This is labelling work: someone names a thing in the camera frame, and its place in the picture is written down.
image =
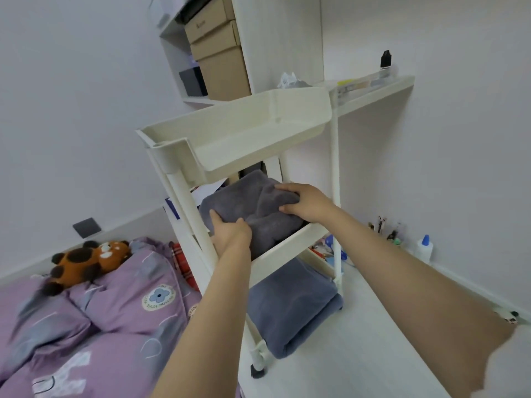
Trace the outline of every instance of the blue-gray folded blanket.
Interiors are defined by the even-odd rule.
[[[335,283],[296,257],[249,290],[247,311],[269,351],[282,359],[341,307]]]
[[[283,214],[278,210],[282,205],[298,203],[299,196],[277,190],[275,184],[278,181],[256,170],[209,195],[199,207],[204,224],[211,232],[214,230],[210,210],[215,210],[225,222],[245,219],[253,231],[251,259],[254,260],[305,223],[298,216]]]

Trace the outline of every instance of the black caster wheel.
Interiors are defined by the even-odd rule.
[[[266,369],[265,369],[265,367],[264,367],[262,370],[258,371],[258,370],[256,370],[256,369],[254,368],[253,365],[251,365],[251,377],[252,377],[252,378],[255,378],[255,379],[256,379],[256,378],[262,378],[262,377],[265,376],[265,375],[266,375]]]

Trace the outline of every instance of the white wall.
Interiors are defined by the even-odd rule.
[[[133,131],[187,111],[150,0],[0,0],[0,276],[161,206]]]
[[[531,0],[322,0],[326,79],[390,49],[412,92],[340,121],[342,203],[403,220],[435,264],[531,309]]]

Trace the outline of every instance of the blue flower print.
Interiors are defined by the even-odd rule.
[[[166,299],[166,296],[169,295],[169,292],[167,290],[157,288],[155,289],[155,292],[149,297],[149,301],[155,301],[157,303],[162,303],[164,299]]]

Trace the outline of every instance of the forearm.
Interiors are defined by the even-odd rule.
[[[450,395],[465,397],[480,389],[488,356],[514,328],[340,208],[331,209],[323,225]]]
[[[250,274],[249,247],[229,246],[152,398],[234,397]]]

